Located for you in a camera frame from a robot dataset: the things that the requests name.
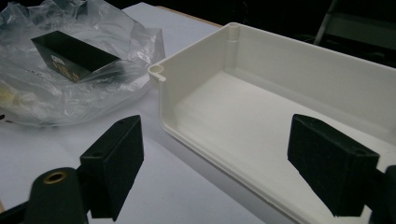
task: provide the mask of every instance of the clear plastic bag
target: clear plastic bag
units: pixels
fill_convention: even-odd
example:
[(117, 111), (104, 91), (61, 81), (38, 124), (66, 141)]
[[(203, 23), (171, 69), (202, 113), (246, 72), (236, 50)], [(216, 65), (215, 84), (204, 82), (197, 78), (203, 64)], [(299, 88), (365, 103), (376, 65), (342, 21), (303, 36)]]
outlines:
[[(31, 41), (55, 30), (121, 60), (74, 83), (49, 69)], [(161, 29), (147, 29), (103, 0), (8, 3), (0, 13), (0, 52), (0, 118), (36, 126), (81, 123), (131, 104), (150, 88), (148, 67), (164, 57)]]

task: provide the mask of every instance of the white bin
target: white bin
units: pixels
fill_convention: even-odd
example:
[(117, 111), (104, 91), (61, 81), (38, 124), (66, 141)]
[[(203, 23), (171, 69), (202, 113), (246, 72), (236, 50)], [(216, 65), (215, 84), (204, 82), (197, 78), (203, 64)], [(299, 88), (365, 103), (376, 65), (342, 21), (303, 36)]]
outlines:
[(163, 128), (301, 223), (333, 217), (287, 160), (291, 117), (329, 123), (396, 164), (396, 70), (238, 23), (152, 65)]

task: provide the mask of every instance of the table surface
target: table surface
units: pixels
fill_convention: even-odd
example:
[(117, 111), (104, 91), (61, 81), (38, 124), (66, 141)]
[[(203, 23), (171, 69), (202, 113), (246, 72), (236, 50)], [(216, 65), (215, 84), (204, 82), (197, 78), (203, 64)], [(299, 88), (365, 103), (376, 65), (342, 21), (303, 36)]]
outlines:
[[(124, 11), (148, 28), (163, 29), (166, 56), (219, 29), (144, 3)], [(263, 223), (257, 214), (264, 215), (267, 223), (288, 222), (271, 208), (258, 211), (254, 204), (260, 200), (167, 134), (160, 126), (154, 89), (132, 105), (82, 124), (37, 128), (0, 123), (4, 207), (27, 201), (33, 181), (48, 170), (77, 168), (79, 156), (114, 122), (137, 114), (142, 118), (145, 161), (117, 223)], [(90, 223), (113, 222), (90, 218)]]

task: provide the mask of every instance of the crumpled plastic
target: crumpled plastic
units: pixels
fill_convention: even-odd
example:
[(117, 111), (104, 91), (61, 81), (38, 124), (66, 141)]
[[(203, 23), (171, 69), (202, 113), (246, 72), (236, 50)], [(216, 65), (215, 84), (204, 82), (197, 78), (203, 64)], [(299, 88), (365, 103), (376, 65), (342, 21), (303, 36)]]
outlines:
[[(121, 60), (74, 83), (48, 68), (31, 41), (55, 30)], [(35, 126), (81, 123), (132, 104), (150, 88), (148, 67), (165, 55), (161, 29), (145, 28), (103, 0), (8, 3), (0, 13), (0, 52), (0, 119)]]

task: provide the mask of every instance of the dark background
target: dark background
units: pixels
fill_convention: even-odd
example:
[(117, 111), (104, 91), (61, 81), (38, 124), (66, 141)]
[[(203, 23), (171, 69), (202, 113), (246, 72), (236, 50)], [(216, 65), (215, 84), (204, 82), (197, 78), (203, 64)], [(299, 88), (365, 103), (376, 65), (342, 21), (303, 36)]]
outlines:
[[(332, 0), (147, 0), (152, 6), (162, 6), (224, 25), (230, 21), (263, 29), (279, 35), (313, 43)], [(0, 9), (7, 6), (0, 0)], [(15, 0), (29, 7), (42, 0)], [(107, 0), (123, 9), (141, 1)], [(396, 0), (339, 0), (338, 12), (364, 18), (396, 23)], [(321, 45), (377, 63), (396, 67), (396, 52), (342, 38), (328, 37)]]

